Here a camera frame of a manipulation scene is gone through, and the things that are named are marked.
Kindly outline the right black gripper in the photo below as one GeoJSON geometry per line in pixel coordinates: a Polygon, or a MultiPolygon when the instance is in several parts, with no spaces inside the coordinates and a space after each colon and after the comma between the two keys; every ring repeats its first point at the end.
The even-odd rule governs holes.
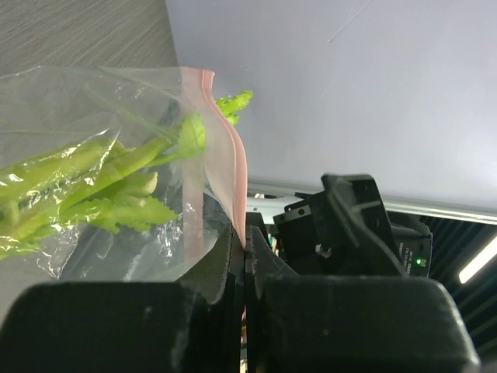
{"type": "Polygon", "coordinates": [[[304,275],[404,277],[374,178],[326,173],[321,182],[273,218],[287,264],[304,275]]]}

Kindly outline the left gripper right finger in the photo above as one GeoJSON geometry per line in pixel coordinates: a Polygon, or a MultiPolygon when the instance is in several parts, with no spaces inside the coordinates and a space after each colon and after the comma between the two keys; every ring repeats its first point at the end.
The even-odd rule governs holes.
{"type": "Polygon", "coordinates": [[[272,337],[267,329],[265,283],[270,278],[294,277],[292,270],[269,247],[259,227],[247,227],[245,247],[245,320],[249,372],[265,372],[272,337]]]}

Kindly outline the clear zip top bag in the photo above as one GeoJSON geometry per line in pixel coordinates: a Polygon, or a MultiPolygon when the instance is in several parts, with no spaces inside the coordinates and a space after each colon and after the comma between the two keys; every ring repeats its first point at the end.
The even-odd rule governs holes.
{"type": "Polygon", "coordinates": [[[42,66],[1,79],[1,275],[170,281],[245,237],[244,90],[196,68],[42,66]]]}

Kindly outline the green celery stalk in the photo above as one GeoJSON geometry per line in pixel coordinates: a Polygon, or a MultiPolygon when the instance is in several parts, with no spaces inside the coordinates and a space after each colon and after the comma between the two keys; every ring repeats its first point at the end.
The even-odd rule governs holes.
{"type": "Polygon", "coordinates": [[[171,155],[164,138],[138,148],[88,140],[2,168],[1,257],[35,252],[41,240],[84,223],[111,233],[122,225],[144,232],[175,219],[153,196],[158,174],[152,167],[194,156],[205,137],[200,117],[190,115],[171,155]]]}

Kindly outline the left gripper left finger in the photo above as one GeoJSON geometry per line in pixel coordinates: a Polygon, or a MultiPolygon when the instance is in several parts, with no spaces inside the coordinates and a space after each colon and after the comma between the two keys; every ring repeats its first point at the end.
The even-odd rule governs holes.
{"type": "Polygon", "coordinates": [[[179,283],[196,293],[187,371],[238,372],[244,311],[244,250],[228,225],[179,283]]]}

